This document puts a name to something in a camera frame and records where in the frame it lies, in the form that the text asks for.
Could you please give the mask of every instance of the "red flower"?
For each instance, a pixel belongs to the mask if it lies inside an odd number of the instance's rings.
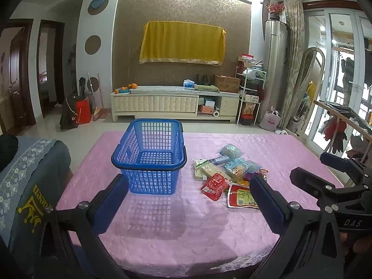
[[[269,10],[269,13],[276,13],[279,16],[285,10],[285,6],[283,4],[273,3],[273,2],[270,2],[269,4],[267,4],[266,7]]]

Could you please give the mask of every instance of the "blue plastic basket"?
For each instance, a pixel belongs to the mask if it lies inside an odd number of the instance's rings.
[[[182,124],[176,120],[138,119],[129,125],[112,154],[114,166],[139,194],[170,195],[186,164]]]

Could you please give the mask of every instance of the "white bag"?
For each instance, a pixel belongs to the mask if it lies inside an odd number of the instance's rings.
[[[278,111],[266,111],[260,122],[260,127],[268,131],[275,131],[276,127],[279,125],[279,122],[280,116]]]

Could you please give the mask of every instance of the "vase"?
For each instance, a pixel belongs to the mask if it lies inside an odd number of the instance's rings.
[[[279,21],[280,20],[280,17],[277,13],[270,13],[270,20],[275,20],[275,21]]]

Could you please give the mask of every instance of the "wooden door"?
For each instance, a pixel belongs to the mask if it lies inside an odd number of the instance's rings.
[[[23,29],[20,30],[10,43],[9,54],[9,91],[12,97],[12,105],[14,111],[14,122],[16,127],[27,125],[26,112],[23,105],[23,99],[20,88],[20,73],[21,73],[21,44],[22,44]]]

